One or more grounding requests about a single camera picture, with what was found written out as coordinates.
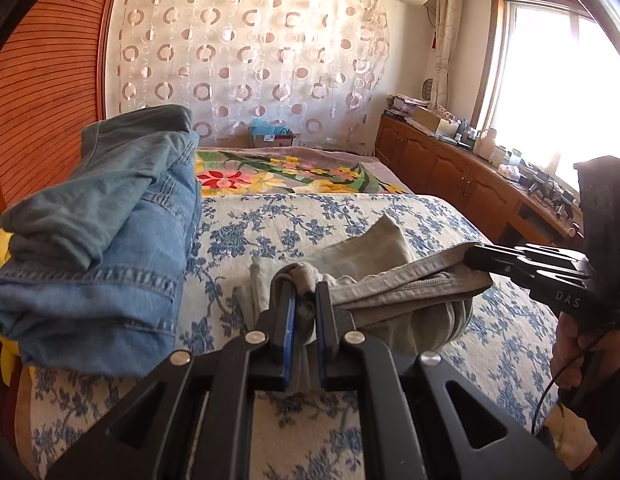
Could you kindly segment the white curtain with circles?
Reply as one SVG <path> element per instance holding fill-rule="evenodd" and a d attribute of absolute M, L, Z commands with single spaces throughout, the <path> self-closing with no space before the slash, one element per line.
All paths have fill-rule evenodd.
<path fill-rule="evenodd" d="M 382 0 L 115 0 L 110 108 L 179 104 L 203 146 L 256 122 L 363 152 L 389 56 Z"/>

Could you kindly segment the brown wooden sideboard cabinet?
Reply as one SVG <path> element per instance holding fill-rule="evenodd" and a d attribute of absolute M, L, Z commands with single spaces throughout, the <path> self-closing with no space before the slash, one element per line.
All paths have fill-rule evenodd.
<path fill-rule="evenodd" d="M 495 243 L 583 248 L 578 222 L 558 218 L 551 203 L 421 126 L 383 114 L 375 156 L 412 192 L 446 200 Z"/>

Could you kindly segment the colourful floral pink bedspread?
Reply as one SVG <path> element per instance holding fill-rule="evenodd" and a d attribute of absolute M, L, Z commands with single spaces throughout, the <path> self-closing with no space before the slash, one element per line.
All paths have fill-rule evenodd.
<path fill-rule="evenodd" d="M 410 191 L 375 157 L 298 146 L 206 148 L 196 153 L 195 175 L 205 196 Z"/>

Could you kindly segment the white plastic jug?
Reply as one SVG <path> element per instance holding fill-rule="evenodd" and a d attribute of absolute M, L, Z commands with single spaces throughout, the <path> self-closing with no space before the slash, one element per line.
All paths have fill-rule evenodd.
<path fill-rule="evenodd" d="M 489 160 L 496 148 L 496 129 L 485 128 L 478 131 L 473 153 L 483 160 Z"/>

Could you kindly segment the brown slatted wooden wardrobe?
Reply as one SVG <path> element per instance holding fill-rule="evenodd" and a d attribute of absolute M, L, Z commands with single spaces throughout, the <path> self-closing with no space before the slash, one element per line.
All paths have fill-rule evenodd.
<path fill-rule="evenodd" d="M 105 116 L 114 0 L 38 0 L 0 51 L 0 212 L 65 180 Z"/>

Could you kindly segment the bright window with wooden frame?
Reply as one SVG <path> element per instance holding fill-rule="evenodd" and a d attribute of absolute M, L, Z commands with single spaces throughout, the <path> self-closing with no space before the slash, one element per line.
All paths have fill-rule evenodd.
<path fill-rule="evenodd" d="M 620 158 L 620 55 L 575 3 L 492 3 L 478 128 L 578 188 L 578 162 Z"/>

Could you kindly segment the cardboard box on sideboard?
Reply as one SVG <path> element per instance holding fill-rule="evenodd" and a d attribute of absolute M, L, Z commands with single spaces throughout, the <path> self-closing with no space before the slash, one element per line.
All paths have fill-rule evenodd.
<path fill-rule="evenodd" d="M 435 115 L 431 110 L 418 106 L 414 108 L 412 118 L 428 130 L 453 138 L 458 130 L 458 122 Z"/>

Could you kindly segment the folded blue denim jeans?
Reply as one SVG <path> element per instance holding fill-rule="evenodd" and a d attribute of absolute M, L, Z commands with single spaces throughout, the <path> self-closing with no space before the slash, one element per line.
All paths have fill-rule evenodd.
<path fill-rule="evenodd" d="M 171 353 L 200 218 L 197 144 L 181 105 L 94 122 L 70 177 L 2 214 L 0 335 L 24 363 L 141 377 Z"/>

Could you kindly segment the cardboard box with teal cloth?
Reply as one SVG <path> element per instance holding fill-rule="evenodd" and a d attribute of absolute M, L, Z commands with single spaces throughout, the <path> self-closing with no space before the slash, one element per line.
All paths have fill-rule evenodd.
<path fill-rule="evenodd" d="M 272 125 L 261 118 L 255 118 L 248 130 L 253 148 L 286 148 L 294 144 L 295 135 L 289 128 Z"/>

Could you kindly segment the light green shorts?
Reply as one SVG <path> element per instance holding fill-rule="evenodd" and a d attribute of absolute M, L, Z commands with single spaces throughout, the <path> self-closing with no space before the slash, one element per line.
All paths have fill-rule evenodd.
<path fill-rule="evenodd" d="M 364 234 L 323 247 L 308 257 L 275 261 L 256 257 L 243 297 L 260 314 L 274 306 L 276 278 L 288 278 L 300 295 L 296 307 L 292 377 L 285 394 L 319 389 L 313 295 L 327 282 L 332 304 L 348 311 L 354 325 L 404 356 L 437 350 L 462 335 L 474 297 L 491 287 L 489 273 L 464 263 L 462 243 L 418 258 L 387 216 Z"/>

